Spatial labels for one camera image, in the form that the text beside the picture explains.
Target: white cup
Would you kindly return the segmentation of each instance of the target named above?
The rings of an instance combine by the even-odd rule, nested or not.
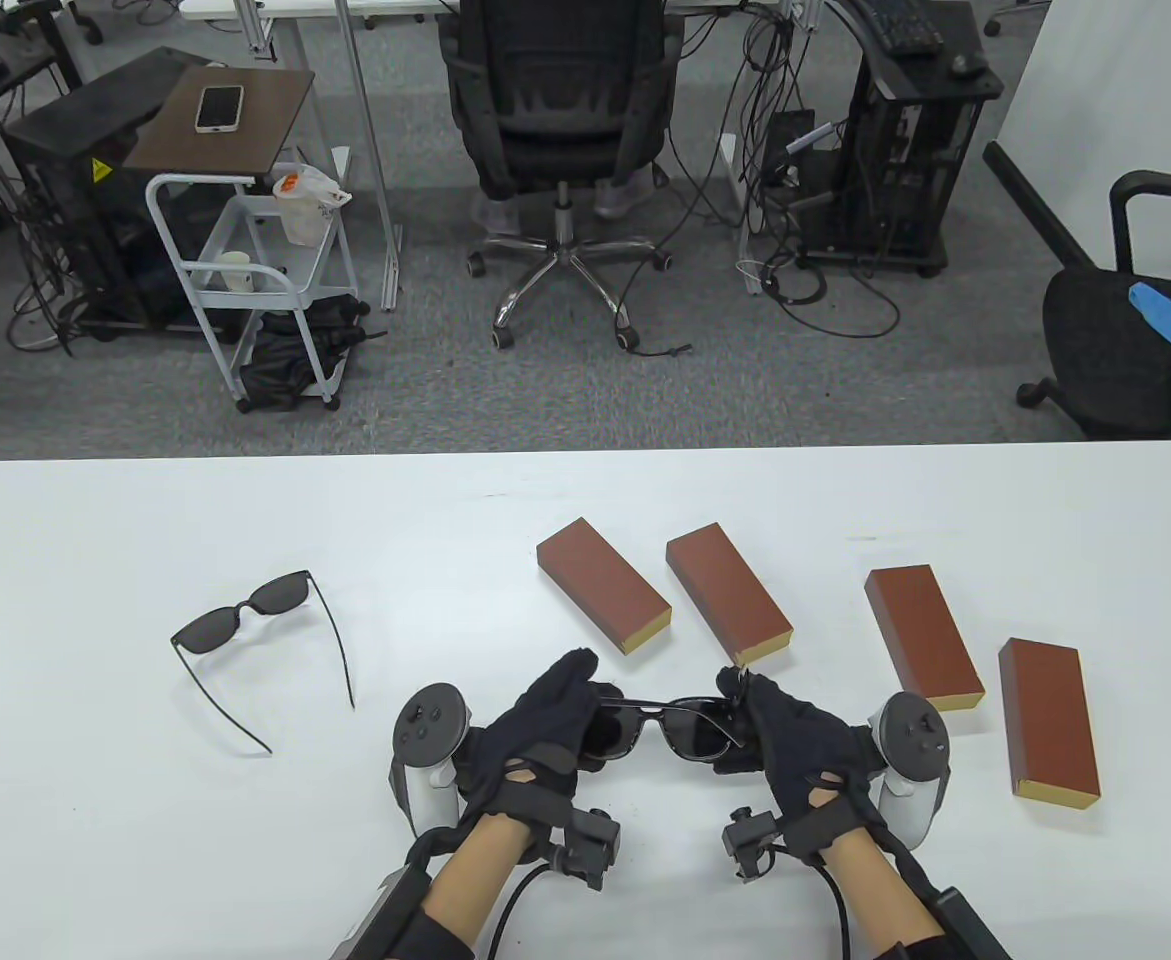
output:
[[[249,265],[251,256],[242,251],[225,251],[215,258],[219,265]],[[252,275],[247,270],[220,270],[225,277],[225,289],[230,293],[252,293]]]

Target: white phone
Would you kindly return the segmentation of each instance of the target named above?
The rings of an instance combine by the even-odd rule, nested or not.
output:
[[[204,87],[198,97],[198,115],[193,128],[197,133],[233,133],[238,116],[244,110],[242,84]]]

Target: sunglasses lens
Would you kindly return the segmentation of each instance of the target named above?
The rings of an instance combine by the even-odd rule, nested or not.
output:
[[[593,760],[618,760],[634,749],[643,726],[641,711],[635,707],[600,707],[586,728],[581,755]]]
[[[238,611],[233,606],[221,606],[187,623],[172,640],[190,653],[211,653],[228,644],[237,631]]]
[[[666,709],[660,726],[669,748],[685,760],[713,760],[727,753],[731,740],[714,724],[731,731],[731,707],[724,700],[678,700]]]
[[[258,613],[287,613],[304,603],[310,595],[310,575],[306,571],[288,572],[248,596],[247,605]]]

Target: office chair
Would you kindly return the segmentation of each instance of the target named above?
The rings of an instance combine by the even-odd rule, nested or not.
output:
[[[1116,270],[1068,266],[1043,300],[1043,335],[1056,378],[1021,384],[1016,403],[1052,399],[1093,439],[1171,439],[1171,344],[1129,300],[1135,283],[1171,299],[1171,280],[1139,276],[1132,258],[1128,203],[1171,197],[1171,174],[1146,170],[1110,191]]]
[[[571,225],[571,187],[609,178],[619,186],[655,160],[673,110],[682,54],[682,18],[664,18],[662,0],[461,0],[439,18],[452,118],[479,183],[494,200],[554,191],[554,236],[493,234],[470,253],[471,276],[482,254],[535,261],[504,294],[492,323],[497,349],[513,344],[509,315],[554,266],[573,268],[612,313],[622,349],[639,335],[617,294],[594,273],[595,259],[671,258],[649,239],[580,241]]]
[[[1002,33],[1002,18],[1013,13],[1036,11],[1039,6],[1052,6],[1052,0],[1016,0],[1015,4],[1000,6],[1000,8],[989,14],[989,19],[986,20],[986,36],[997,37],[1000,33]]]

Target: sunglasses frame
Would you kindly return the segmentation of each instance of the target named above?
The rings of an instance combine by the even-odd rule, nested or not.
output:
[[[625,753],[623,754],[617,754],[616,756],[609,757],[608,760],[605,760],[605,762],[611,763],[612,760],[621,760],[625,756],[629,756],[632,753],[637,742],[639,742],[639,736],[643,736],[643,724],[652,721],[652,719],[657,721],[657,724],[660,726],[660,734],[664,736],[664,739],[666,739],[667,748],[674,750],[674,754],[679,759],[690,760],[691,763],[713,763],[714,760],[718,760],[723,755],[727,754],[727,750],[731,750],[733,746],[735,746],[735,748],[738,749],[744,748],[745,745],[739,739],[737,739],[737,736],[733,735],[731,731],[727,731],[727,728],[723,726],[723,724],[719,724],[714,718],[710,716],[708,713],[705,713],[704,709],[697,709],[694,707],[689,707],[689,705],[686,705],[694,700],[700,702],[710,700],[710,701],[732,704],[731,700],[727,700],[721,695],[699,695],[699,697],[682,695],[682,698],[678,698],[677,700],[667,700],[667,701],[635,700],[634,698],[630,698],[630,695],[610,695],[610,697],[601,695],[600,707],[614,707],[614,708],[629,707],[632,709],[637,709],[637,713],[639,713],[639,726],[637,726],[637,731],[634,733],[634,740],[630,742],[629,749],[626,749]],[[666,727],[664,727],[664,713],[666,713],[666,709],[679,709],[680,712],[684,713],[694,713],[697,716],[703,719],[703,721],[714,727],[719,733],[723,733],[723,735],[727,738],[727,743],[723,747],[721,753],[718,753],[714,756],[698,756],[696,759],[686,757],[683,756],[680,753],[678,753],[678,750],[674,748],[673,741],[669,740],[669,733],[666,731]],[[600,756],[595,759],[602,760],[603,757]]]
[[[259,606],[256,606],[255,603],[252,603],[252,596],[255,596],[256,594],[260,594],[260,591],[263,590],[265,588],[273,587],[280,580],[288,580],[288,577],[300,577],[300,576],[303,576],[304,580],[306,580],[306,595],[304,595],[304,599],[301,599],[301,603],[297,603],[296,606],[292,606],[292,608],[285,609],[285,611],[279,611],[278,613],[266,613],[265,611],[261,611],[261,609]],[[242,602],[239,602],[239,603],[234,604],[233,606],[219,606],[219,608],[215,608],[215,609],[211,609],[211,611],[207,611],[206,613],[201,613],[201,616],[194,617],[192,620],[190,620],[189,623],[186,623],[186,625],[184,625],[182,628],[182,630],[178,630],[177,632],[174,632],[174,635],[172,637],[172,650],[174,650],[174,652],[177,652],[177,657],[178,658],[182,658],[182,666],[184,668],[186,668],[186,672],[189,673],[189,678],[191,678],[191,680],[193,680],[193,683],[196,683],[196,686],[203,692],[203,695],[205,695],[207,698],[207,702],[210,702],[211,705],[213,705],[213,707],[215,707],[215,713],[219,713],[220,716],[224,716],[225,719],[227,719],[227,721],[230,721],[231,724],[233,724],[240,732],[245,733],[245,735],[247,735],[253,741],[255,741],[256,745],[259,745],[260,748],[262,750],[265,750],[265,753],[268,753],[271,756],[274,755],[274,750],[271,749],[269,745],[266,743],[263,740],[261,740],[260,736],[256,736],[255,733],[252,733],[251,731],[247,731],[247,727],[245,727],[242,724],[239,724],[233,716],[230,716],[230,713],[225,712],[225,708],[221,707],[221,705],[219,702],[215,702],[214,697],[211,695],[210,692],[207,692],[207,687],[205,687],[203,685],[203,681],[198,680],[198,674],[196,672],[193,672],[193,667],[189,666],[189,660],[186,659],[186,656],[182,652],[182,640],[179,640],[178,637],[179,637],[179,635],[182,635],[183,630],[186,630],[186,628],[191,626],[192,623],[197,623],[198,620],[201,620],[204,617],[207,616],[207,613],[214,613],[215,611],[219,611],[219,609],[228,609],[230,611],[234,612],[234,632],[233,632],[233,635],[230,635],[227,637],[227,639],[225,639],[222,643],[215,644],[211,650],[205,650],[205,652],[193,653],[192,650],[191,650],[191,654],[193,657],[205,657],[208,653],[214,653],[217,650],[219,650],[225,644],[228,644],[230,640],[233,640],[234,637],[238,636],[238,630],[239,630],[239,628],[242,626],[242,618],[239,617],[239,615],[241,613],[241,611],[244,610],[244,608],[248,608],[248,609],[251,609],[252,612],[260,613],[260,616],[262,616],[262,617],[280,617],[280,616],[283,616],[283,613],[290,613],[292,611],[296,611],[296,609],[300,609],[302,605],[304,605],[306,601],[308,601],[310,598],[309,588],[314,588],[314,592],[316,595],[319,595],[319,602],[321,604],[323,604],[324,612],[328,613],[328,622],[330,623],[330,625],[333,625],[333,633],[335,636],[337,636],[337,646],[338,646],[338,650],[341,650],[341,666],[344,670],[344,677],[345,677],[345,692],[349,695],[349,709],[356,709],[355,705],[352,705],[352,685],[351,685],[351,683],[349,683],[349,660],[345,657],[344,643],[341,640],[341,628],[337,626],[337,618],[333,617],[333,609],[328,606],[328,599],[326,599],[326,597],[323,595],[323,590],[321,590],[319,588],[319,581],[316,581],[314,578],[314,572],[310,572],[310,571],[307,571],[307,570],[296,570],[296,571],[293,571],[293,572],[283,572],[283,576],[274,577],[274,580],[266,581],[260,587],[256,587],[255,590],[252,590],[252,594],[251,594],[251,596],[248,596],[247,599],[242,599]]]

